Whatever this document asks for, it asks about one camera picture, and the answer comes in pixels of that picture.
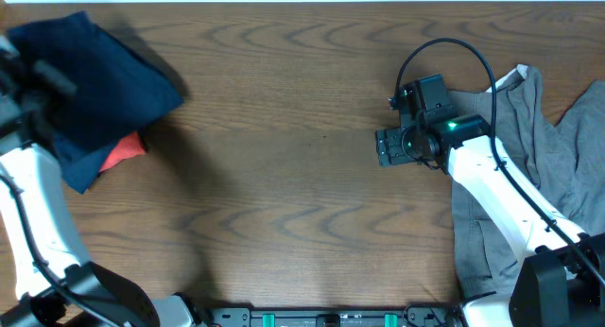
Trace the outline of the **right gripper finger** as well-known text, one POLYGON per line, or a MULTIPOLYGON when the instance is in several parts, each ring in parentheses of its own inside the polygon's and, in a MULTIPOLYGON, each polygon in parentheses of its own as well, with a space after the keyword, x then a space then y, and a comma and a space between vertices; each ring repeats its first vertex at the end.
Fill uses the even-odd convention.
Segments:
POLYGON ((396 147, 393 150, 378 149, 378 162, 382 167, 395 166, 403 163, 403 151, 396 147))
POLYGON ((400 128, 377 130, 375 140, 378 150, 400 148, 402 146, 402 130, 400 128))

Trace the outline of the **grey shorts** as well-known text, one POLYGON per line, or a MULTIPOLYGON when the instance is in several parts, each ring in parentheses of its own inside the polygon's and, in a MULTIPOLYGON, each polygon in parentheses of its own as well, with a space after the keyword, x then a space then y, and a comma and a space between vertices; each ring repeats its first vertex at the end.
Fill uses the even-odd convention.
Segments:
MULTIPOLYGON (((594 81, 558 125, 542 113, 539 70, 518 65, 497 83, 497 95, 451 92, 461 114, 491 116, 496 135, 517 167, 564 216, 588 234, 604 231, 604 83, 594 81)), ((520 264, 509 244, 473 196, 452 185, 455 263, 469 298, 512 292, 520 264)))

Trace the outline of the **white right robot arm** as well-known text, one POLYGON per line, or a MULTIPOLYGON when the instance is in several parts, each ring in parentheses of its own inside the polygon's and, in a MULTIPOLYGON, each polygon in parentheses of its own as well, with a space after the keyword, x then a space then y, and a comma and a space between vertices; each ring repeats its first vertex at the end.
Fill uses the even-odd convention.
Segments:
POLYGON ((448 326, 601 326, 604 237, 567 219, 510 160, 479 115, 375 133, 381 166, 418 163, 466 189, 508 243, 521 270, 509 294, 451 309, 448 326))

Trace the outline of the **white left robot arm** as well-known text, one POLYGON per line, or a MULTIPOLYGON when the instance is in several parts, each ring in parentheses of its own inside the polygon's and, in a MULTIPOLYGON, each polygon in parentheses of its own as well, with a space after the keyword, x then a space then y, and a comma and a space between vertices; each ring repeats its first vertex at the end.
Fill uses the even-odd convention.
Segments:
POLYGON ((17 304, 4 326, 197 326, 181 294, 151 299, 95 263, 61 188, 51 112, 75 90, 42 60, 1 42, 1 216, 16 269, 17 304))

